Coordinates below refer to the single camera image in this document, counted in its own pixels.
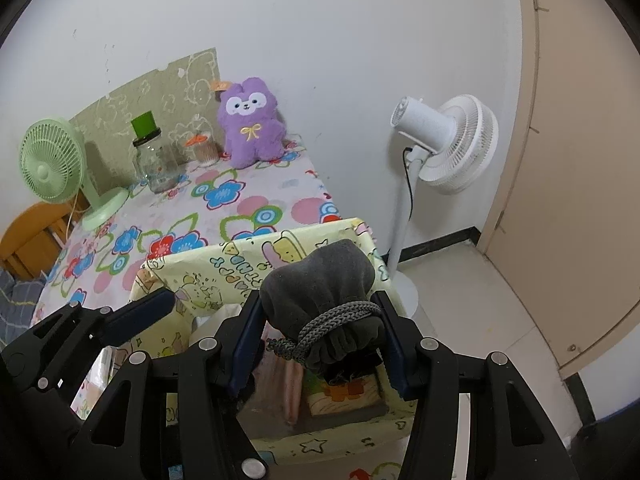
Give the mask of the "pink packet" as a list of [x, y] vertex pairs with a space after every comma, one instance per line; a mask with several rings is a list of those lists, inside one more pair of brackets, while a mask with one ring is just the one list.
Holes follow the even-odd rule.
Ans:
[[252, 400], [255, 410], [295, 426], [298, 422], [300, 399], [302, 398], [304, 368], [296, 361], [283, 359], [268, 348], [271, 339], [282, 339], [280, 330], [266, 323], [262, 331], [265, 352], [254, 370], [255, 393]]

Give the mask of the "yellow black tissue pack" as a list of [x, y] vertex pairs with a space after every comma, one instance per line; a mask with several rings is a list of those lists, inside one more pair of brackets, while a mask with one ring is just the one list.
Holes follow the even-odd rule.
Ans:
[[306, 372], [303, 379], [301, 419], [354, 416], [363, 419], [386, 414], [388, 407], [378, 373], [330, 385]]

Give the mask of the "grey drawstring pouch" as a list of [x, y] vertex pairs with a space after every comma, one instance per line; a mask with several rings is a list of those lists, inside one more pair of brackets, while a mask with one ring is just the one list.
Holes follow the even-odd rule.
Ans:
[[321, 247], [272, 271], [260, 288], [260, 304], [280, 338], [267, 348], [336, 386], [371, 375], [381, 364], [380, 307], [370, 300], [375, 273], [351, 240]]

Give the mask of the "floral tablecloth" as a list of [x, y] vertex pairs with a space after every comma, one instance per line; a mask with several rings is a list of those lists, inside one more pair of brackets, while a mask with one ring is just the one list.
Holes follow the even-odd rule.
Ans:
[[171, 190], [155, 194], [145, 182], [131, 185], [125, 205], [102, 226], [76, 226], [32, 319], [39, 322], [70, 301], [122, 306], [145, 260], [339, 216], [298, 136], [286, 139], [281, 158], [245, 169], [225, 158], [190, 162]]

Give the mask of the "grey plaid blanket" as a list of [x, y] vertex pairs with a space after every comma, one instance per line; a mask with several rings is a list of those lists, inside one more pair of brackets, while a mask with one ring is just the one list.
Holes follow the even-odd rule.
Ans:
[[0, 275], [0, 348], [6, 348], [17, 337], [29, 330], [44, 281], [17, 281], [2, 269]]

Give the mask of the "wooden chair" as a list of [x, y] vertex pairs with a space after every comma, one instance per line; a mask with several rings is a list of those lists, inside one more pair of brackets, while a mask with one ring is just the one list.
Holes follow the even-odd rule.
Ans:
[[22, 281], [47, 275], [65, 246], [71, 214], [69, 204], [43, 202], [22, 212], [2, 236], [2, 269]]

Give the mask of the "yellow cartoon storage box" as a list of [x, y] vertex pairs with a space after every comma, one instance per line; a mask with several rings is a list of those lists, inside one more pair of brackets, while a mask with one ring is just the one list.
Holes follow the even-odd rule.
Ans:
[[[370, 294], [387, 292], [393, 306], [401, 311], [404, 307], [383, 258], [367, 225], [359, 219], [236, 238], [153, 258], [137, 270], [129, 297], [140, 299], [165, 286], [176, 294], [175, 310], [136, 339], [107, 352], [106, 369], [99, 378], [85, 380], [73, 400], [73, 410], [80, 418], [86, 418], [131, 352], [142, 348], [153, 358], [183, 352], [199, 339], [212, 336], [227, 318], [239, 314], [250, 292], [258, 289], [272, 271], [302, 261], [315, 250], [339, 240], [354, 242], [372, 264], [375, 278]], [[240, 411], [239, 421], [257, 451], [279, 465], [334, 460], [405, 439], [410, 434], [416, 404], [401, 400], [383, 367], [375, 371], [388, 407], [384, 415], [368, 419], [301, 419], [300, 399], [298, 422], [288, 426], [258, 413], [250, 398]]]

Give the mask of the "glass jar with black lid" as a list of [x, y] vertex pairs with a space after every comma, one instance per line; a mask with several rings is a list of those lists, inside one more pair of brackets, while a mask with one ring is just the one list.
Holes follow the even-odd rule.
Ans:
[[171, 144], [156, 128], [143, 138], [132, 142], [134, 169], [154, 194], [171, 190], [178, 184], [180, 170]]

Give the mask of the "green desk fan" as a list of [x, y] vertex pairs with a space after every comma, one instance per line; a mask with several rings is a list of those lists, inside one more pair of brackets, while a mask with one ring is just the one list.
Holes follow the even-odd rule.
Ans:
[[26, 131], [18, 150], [18, 166], [27, 187], [40, 200], [62, 204], [81, 193], [89, 203], [81, 226], [95, 230], [128, 200], [124, 188], [100, 194], [89, 176], [85, 141], [81, 132], [63, 118], [44, 118]]

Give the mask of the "small jar orange lid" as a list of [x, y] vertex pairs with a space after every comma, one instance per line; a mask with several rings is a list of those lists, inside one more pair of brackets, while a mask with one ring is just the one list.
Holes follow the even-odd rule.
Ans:
[[201, 166], [212, 166], [218, 162], [218, 146], [210, 132], [195, 133], [183, 146], [191, 158]]

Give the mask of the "green plastic cup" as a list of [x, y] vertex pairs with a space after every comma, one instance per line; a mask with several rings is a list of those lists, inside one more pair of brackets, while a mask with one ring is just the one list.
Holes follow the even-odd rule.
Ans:
[[153, 113], [150, 110], [134, 118], [131, 121], [131, 125], [137, 139], [143, 139], [158, 129]]

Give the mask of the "beige door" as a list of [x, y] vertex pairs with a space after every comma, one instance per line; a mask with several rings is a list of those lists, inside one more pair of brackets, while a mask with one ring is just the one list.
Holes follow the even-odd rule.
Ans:
[[521, 95], [480, 247], [568, 377], [639, 321], [639, 55], [605, 0], [521, 14]]

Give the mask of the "purple plush bunny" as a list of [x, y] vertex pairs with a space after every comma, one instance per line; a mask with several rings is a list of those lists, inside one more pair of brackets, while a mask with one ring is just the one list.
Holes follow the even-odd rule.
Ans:
[[278, 117], [278, 101], [262, 79], [250, 77], [222, 92], [217, 120], [233, 168], [284, 155], [285, 125]]

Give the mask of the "green patterned board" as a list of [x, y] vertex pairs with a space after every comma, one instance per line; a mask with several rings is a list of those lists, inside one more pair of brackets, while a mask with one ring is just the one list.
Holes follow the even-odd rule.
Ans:
[[191, 136], [210, 133], [223, 144], [219, 102], [210, 88], [219, 78], [217, 53], [210, 48], [151, 70], [70, 118], [84, 136], [89, 176], [96, 189], [104, 193], [137, 181], [131, 121], [143, 113], [153, 115], [180, 164], [190, 158], [184, 144]]

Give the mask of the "white standing fan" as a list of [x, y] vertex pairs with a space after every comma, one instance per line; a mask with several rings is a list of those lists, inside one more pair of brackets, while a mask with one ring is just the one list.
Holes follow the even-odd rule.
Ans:
[[488, 168], [499, 140], [499, 126], [492, 110], [476, 96], [455, 96], [439, 108], [411, 96], [396, 105], [390, 126], [409, 141], [402, 154], [407, 188], [400, 194], [386, 268], [406, 315], [419, 307], [416, 285], [398, 270], [402, 246], [422, 181], [442, 195], [464, 191]]

